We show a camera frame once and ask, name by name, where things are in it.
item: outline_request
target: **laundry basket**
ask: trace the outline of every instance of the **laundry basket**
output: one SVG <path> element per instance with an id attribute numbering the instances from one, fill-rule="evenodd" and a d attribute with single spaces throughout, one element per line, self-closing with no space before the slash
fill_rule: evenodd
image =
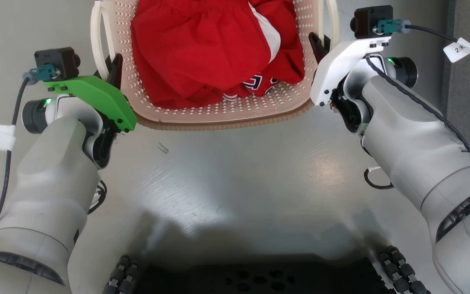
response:
<path id="1" fill-rule="evenodd" d="M 98 0 L 91 16 L 91 42 L 97 69 L 102 78 L 108 76 L 101 43 L 101 20 L 106 31 L 108 52 L 123 56 L 121 91 L 137 115 L 138 123 L 159 130 L 219 130 L 276 123 L 297 117 L 313 103 L 311 82 L 317 68 L 308 35 L 321 32 L 323 0 L 294 0 L 297 29 L 304 47 L 306 76 L 302 82 L 282 82 L 264 97 L 250 96 L 234 102 L 222 101 L 200 108 L 164 109 L 153 106 L 146 94 L 132 54 L 130 22 L 138 0 Z"/>

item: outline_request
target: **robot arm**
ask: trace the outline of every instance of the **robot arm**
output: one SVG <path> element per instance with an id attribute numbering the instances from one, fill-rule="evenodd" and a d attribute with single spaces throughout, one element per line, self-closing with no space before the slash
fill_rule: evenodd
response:
<path id="1" fill-rule="evenodd" d="M 35 56 L 32 82 L 44 80 L 49 91 L 61 94 L 23 108 L 24 126 L 41 135 L 19 164 L 17 185 L 0 218 L 0 294 L 71 293 L 67 265 L 86 224 L 99 170 L 108 165 L 116 134 L 135 127 L 135 115 L 118 89 L 121 56 L 106 82 L 78 77 L 71 48 Z M 51 76 L 47 72 L 53 70 L 43 64 L 63 70 Z"/>
<path id="2" fill-rule="evenodd" d="M 364 31 L 364 39 L 338 44 L 319 62 L 313 102 L 330 104 L 348 130 L 362 136 L 362 146 L 394 188 L 427 220 L 433 261 L 444 282 L 456 294 L 470 293 L 470 153 L 407 95 L 433 108 L 410 89 L 416 82 L 414 63 L 383 58 L 380 52 L 390 37 Z"/>
<path id="3" fill-rule="evenodd" d="M 0 293 L 70 293 L 69 257 L 100 180 L 85 137 L 75 117 L 56 119 L 19 165 L 0 218 Z"/>

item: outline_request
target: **black mark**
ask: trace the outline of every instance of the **black mark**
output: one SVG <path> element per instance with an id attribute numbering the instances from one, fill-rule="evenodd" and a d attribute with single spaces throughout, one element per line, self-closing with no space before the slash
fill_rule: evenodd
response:
<path id="1" fill-rule="evenodd" d="M 242 84 L 246 86 L 246 88 L 251 90 L 258 90 L 262 83 L 262 76 L 255 75 L 253 78 L 250 78 L 249 82 L 243 82 Z"/>
<path id="2" fill-rule="evenodd" d="M 465 49 L 464 45 L 460 45 L 458 48 L 455 48 L 455 50 L 457 51 L 457 53 L 463 51 Z"/>
<path id="3" fill-rule="evenodd" d="M 75 235 L 73 235 L 73 243 L 77 242 L 77 239 L 79 238 L 79 229 L 75 232 Z"/>
<path id="4" fill-rule="evenodd" d="M 159 142 L 159 146 L 157 146 L 157 148 L 159 148 L 160 151 L 164 152 L 164 154 L 168 154 L 168 152 L 170 152 L 170 150 L 168 150 L 168 148 L 164 147 L 164 145 L 162 145 L 160 142 Z"/>

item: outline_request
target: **wheel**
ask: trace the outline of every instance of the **wheel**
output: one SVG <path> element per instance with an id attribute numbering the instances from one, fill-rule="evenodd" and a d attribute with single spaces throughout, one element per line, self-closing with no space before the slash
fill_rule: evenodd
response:
<path id="1" fill-rule="evenodd" d="M 103 294 L 116 294 L 117 288 L 114 286 L 106 285 L 103 290 Z"/>
<path id="2" fill-rule="evenodd" d="M 117 291 L 119 294 L 124 293 L 124 294 L 131 294 L 132 293 L 132 288 L 133 284 L 130 281 L 123 281 L 117 288 Z"/>
<path id="3" fill-rule="evenodd" d="M 398 248 L 396 248 L 395 246 L 389 246 L 386 251 L 389 253 L 389 254 L 393 254 L 393 251 L 398 251 L 400 252 L 400 250 L 398 250 Z"/>
<path id="4" fill-rule="evenodd" d="M 130 267 L 126 270 L 125 276 L 132 276 L 132 279 L 137 278 L 137 268 L 130 266 Z"/>
<path id="5" fill-rule="evenodd" d="M 119 259 L 119 262 L 117 262 L 115 267 L 119 267 L 121 265 L 121 266 L 124 266 L 124 268 L 127 268 L 129 264 L 130 264 L 130 259 L 128 258 L 128 256 L 123 255 L 121 259 Z"/>
<path id="6" fill-rule="evenodd" d="M 401 272 L 401 275 L 402 277 L 404 278 L 408 278 L 410 275 L 414 275 L 415 274 L 415 270 L 412 269 L 412 266 L 410 266 L 408 263 L 405 263 L 405 264 L 402 264 L 400 266 L 400 272 Z"/>
<path id="7" fill-rule="evenodd" d="M 405 257 L 403 256 L 402 253 L 395 252 L 395 253 L 392 254 L 391 257 L 392 257 L 391 260 L 392 260 L 395 264 L 397 264 L 397 265 L 400 264 L 400 263 L 399 263 L 400 260 L 403 260 L 403 261 L 405 262 Z"/>
<path id="8" fill-rule="evenodd" d="M 117 282 L 122 281 L 124 279 L 124 272 L 119 268 L 114 269 L 110 275 L 110 281 L 112 281 L 112 279 L 116 279 Z"/>
<path id="9" fill-rule="evenodd" d="M 427 289 L 421 281 L 416 281 L 411 284 L 412 294 L 427 294 Z"/>
<path id="10" fill-rule="evenodd" d="M 403 278 L 397 279 L 395 283 L 393 283 L 393 286 L 395 286 L 395 289 L 397 289 L 399 293 L 403 293 L 411 289 L 411 287 L 409 286 L 409 282 Z"/>
<path id="11" fill-rule="evenodd" d="M 401 276 L 400 268 L 394 263 L 386 265 L 384 269 L 386 270 L 386 274 L 388 275 L 389 279 L 391 279 L 391 281 L 395 280 L 394 274 L 399 274 L 399 276 Z"/>
<path id="12" fill-rule="evenodd" d="M 378 260 L 380 261 L 380 263 L 382 264 L 382 267 L 383 268 L 386 268 L 386 261 L 391 261 L 391 258 L 389 256 L 389 254 L 385 253 L 385 252 L 380 252 L 378 254 Z"/>

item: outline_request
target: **green connector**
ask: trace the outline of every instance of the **green connector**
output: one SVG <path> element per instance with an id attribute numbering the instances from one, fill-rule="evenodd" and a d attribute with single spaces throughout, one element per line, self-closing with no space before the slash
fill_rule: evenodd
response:
<path id="1" fill-rule="evenodd" d="M 403 32 L 408 33 L 410 30 L 405 28 L 405 25 L 410 25 L 409 20 L 402 19 L 384 19 L 378 22 L 377 31 L 378 33 L 396 33 Z"/>
<path id="2" fill-rule="evenodd" d="M 49 91 L 53 89 L 57 94 L 71 94 L 88 103 L 108 119 L 112 119 L 119 130 L 125 132 L 135 130 L 137 118 L 126 97 L 119 89 L 97 76 L 78 76 L 70 80 L 44 84 Z"/>

